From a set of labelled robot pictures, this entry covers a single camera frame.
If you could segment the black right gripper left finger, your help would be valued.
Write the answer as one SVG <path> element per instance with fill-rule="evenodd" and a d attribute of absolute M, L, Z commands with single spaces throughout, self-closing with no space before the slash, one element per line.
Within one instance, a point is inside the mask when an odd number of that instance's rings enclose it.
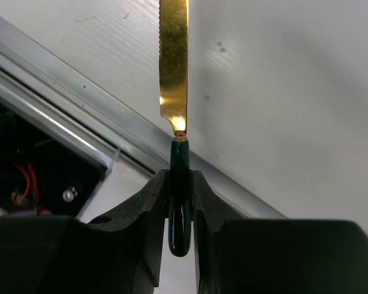
<path fill-rule="evenodd" d="M 0 217 L 0 293 L 152 293 L 168 179 L 160 170 L 87 224 L 69 216 Z"/>

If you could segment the gold knife green handle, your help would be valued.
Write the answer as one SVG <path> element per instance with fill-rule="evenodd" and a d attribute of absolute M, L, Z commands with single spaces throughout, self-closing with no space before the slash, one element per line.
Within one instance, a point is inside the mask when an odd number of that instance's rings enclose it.
<path fill-rule="evenodd" d="M 160 115 L 172 126 L 169 171 L 169 249 L 184 257 L 191 244 L 188 106 L 188 1 L 159 2 Z"/>

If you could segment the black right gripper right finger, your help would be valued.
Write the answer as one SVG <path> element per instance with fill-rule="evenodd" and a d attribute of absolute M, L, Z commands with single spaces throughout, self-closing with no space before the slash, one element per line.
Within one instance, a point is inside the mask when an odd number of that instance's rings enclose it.
<path fill-rule="evenodd" d="M 198 293 L 368 293 L 368 236 L 348 220 L 253 219 L 191 174 Z"/>

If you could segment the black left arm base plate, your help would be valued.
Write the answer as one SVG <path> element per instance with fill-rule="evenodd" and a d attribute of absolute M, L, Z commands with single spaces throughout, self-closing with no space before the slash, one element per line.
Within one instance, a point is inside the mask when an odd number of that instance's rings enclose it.
<path fill-rule="evenodd" d="M 76 216 L 105 171 L 0 104 L 0 208 L 6 213 Z"/>

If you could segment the aluminium front rail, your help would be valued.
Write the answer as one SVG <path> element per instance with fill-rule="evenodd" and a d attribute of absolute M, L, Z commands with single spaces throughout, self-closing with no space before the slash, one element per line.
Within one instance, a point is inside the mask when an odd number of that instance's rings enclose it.
<path fill-rule="evenodd" d="M 84 222 L 169 167 L 171 137 L 0 17 L 0 102 L 107 168 Z"/>

